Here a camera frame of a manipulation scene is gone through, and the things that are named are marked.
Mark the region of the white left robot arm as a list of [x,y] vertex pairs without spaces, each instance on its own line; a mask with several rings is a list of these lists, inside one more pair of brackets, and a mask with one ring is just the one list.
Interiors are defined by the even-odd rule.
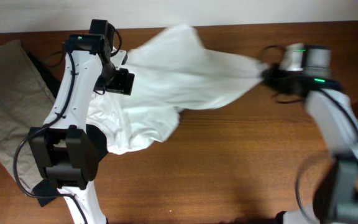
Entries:
[[72,34],[63,43],[65,72],[53,108],[41,127],[32,127],[29,143],[40,176],[66,200],[75,223],[107,223],[94,180],[101,159],[86,133],[94,93],[130,95],[135,75],[123,68],[127,52],[114,48],[119,37],[107,20],[94,19],[87,34]]

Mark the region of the white t-shirt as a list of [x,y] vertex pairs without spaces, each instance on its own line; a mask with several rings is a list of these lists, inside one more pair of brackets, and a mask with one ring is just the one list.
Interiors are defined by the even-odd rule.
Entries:
[[188,25],[166,28],[130,50],[124,68],[135,75],[131,95],[93,95],[86,120],[117,155],[166,141],[181,111],[221,108],[261,81],[256,58],[208,50]]

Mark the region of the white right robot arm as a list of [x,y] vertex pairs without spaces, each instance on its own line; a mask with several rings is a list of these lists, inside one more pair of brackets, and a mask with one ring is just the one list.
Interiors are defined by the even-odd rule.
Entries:
[[297,173],[298,209],[278,214],[278,223],[358,223],[358,120],[342,85],[331,78],[329,48],[291,44],[277,47],[282,60],[265,67],[265,85],[278,94],[296,95],[314,119],[333,159],[313,203],[301,202],[300,179],[319,157],[305,162]]

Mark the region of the khaki beige garment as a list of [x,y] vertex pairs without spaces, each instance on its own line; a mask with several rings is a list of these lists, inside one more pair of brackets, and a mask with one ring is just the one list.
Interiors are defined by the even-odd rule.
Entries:
[[14,153],[40,127],[55,98],[19,40],[0,45],[0,163],[13,174]]

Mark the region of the black garment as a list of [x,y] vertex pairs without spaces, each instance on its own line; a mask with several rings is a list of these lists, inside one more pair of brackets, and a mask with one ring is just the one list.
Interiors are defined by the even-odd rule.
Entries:
[[[27,52],[27,56],[30,58],[31,62],[34,64],[43,81],[45,82],[47,88],[53,95],[53,98],[57,97],[58,89],[60,88],[60,81],[58,81],[51,73],[51,71],[32,53]],[[58,194],[58,190],[53,188],[47,180],[42,180],[39,182],[33,189],[35,195],[48,196]]]

